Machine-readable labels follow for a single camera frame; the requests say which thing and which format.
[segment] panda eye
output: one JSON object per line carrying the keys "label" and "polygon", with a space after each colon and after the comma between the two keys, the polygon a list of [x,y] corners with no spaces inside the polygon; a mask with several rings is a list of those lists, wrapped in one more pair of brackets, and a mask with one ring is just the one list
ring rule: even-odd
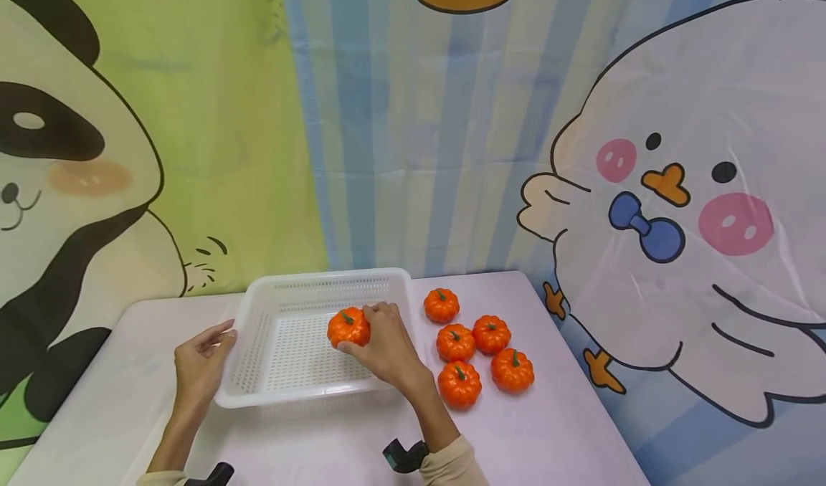
{"label": "panda eye", "polygon": [[0,153],[17,158],[87,161],[104,149],[103,135],[60,100],[0,80]]}
{"label": "panda eye", "polygon": [[717,183],[728,183],[737,176],[737,166],[730,161],[719,162],[711,170],[711,178]]}
{"label": "panda eye", "polygon": [[648,138],[645,139],[645,148],[649,151],[653,151],[660,147],[660,144],[663,143],[663,137],[659,133],[651,133],[648,135]]}

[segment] backdrop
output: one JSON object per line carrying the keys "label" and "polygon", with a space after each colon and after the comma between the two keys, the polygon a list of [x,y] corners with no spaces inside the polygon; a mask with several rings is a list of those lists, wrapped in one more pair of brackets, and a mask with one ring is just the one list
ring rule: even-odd
{"label": "backdrop", "polygon": [[523,270],[653,485],[819,484],[824,18],[0,0],[0,485],[130,303],[386,265]]}

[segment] toy pumpkin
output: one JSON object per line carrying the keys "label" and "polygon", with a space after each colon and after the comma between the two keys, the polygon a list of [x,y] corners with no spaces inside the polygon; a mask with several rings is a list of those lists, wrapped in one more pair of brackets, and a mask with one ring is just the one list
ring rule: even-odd
{"label": "toy pumpkin", "polygon": [[359,346],[370,341],[370,323],[366,322],[361,308],[348,307],[337,313],[327,323],[327,339],[333,348],[342,340],[348,340]]}
{"label": "toy pumpkin", "polygon": [[508,348],[496,354],[490,361],[493,383],[502,391],[519,394],[533,384],[533,363],[525,354]]}
{"label": "toy pumpkin", "polygon": [[473,324],[476,347],[485,355],[495,355],[505,350],[511,342],[511,331],[499,317],[483,316]]}
{"label": "toy pumpkin", "polygon": [[466,411],[476,404],[479,393],[482,393],[479,373],[467,362],[449,362],[439,373],[439,393],[447,406]]}
{"label": "toy pumpkin", "polygon": [[447,325],[436,335],[436,350],[442,361],[469,361],[476,353],[473,334],[462,325]]}
{"label": "toy pumpkin", "polygon": [[450,323],[460,313],[460,299],[450,289],[434,289],[424,299],[424,314],[434,323]]}

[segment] sleeve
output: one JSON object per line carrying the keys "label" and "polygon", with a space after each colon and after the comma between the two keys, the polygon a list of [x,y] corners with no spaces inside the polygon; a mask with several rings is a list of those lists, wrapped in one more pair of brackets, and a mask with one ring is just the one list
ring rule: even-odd
{"label": "sleeve", "polygon": [[185,482],[186,475],[184,472],[153,472],[141,475],[137,486],[184,486]]}
{"label": "sleeve", "polygon": [[488,486],[473,447],[464,436],[425,457],[419,473],[424,486]]}

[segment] bird beak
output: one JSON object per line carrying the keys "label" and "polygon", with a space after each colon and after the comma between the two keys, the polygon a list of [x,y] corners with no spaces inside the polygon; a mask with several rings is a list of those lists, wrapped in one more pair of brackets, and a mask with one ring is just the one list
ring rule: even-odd
{"label": "bird beak", "polygon": [[642,175],[642,186],[649,191],[654,191],[657,195],[675,207],[681,208],[689,203],[691,194],[683,187],[685,170],[679,163],[672,163],[666,166],[662,172],[647,171]]}

